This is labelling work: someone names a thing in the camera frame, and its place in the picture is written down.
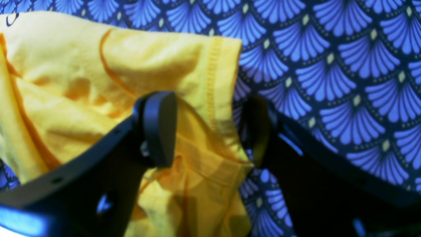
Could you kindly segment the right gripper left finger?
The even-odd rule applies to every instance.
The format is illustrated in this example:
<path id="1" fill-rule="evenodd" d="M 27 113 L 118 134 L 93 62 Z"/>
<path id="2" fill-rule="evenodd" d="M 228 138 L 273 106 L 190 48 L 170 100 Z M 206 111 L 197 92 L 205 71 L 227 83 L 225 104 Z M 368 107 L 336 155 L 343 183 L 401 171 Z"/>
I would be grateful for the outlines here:
<path id="1" fill-rule="evenodd" d="M 174 161 L 177 99 L 139 98 L 132 114 L 74 160 L 1 193 L 2 237 L 122 237 L 144 174 Z"/>

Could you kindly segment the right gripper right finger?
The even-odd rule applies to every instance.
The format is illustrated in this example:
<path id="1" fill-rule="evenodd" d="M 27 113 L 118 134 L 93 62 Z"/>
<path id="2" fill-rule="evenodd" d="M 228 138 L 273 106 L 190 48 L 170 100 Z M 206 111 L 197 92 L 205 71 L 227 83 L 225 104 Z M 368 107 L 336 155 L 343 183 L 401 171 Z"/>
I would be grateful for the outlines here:
<path id="1" fill-rule="evenodd" d="M 243 104 L 258 168 L 278 181 L 299 237 L 419 237 L 420 195 L 363 171 L 318 141 L 263 96 Z"/>

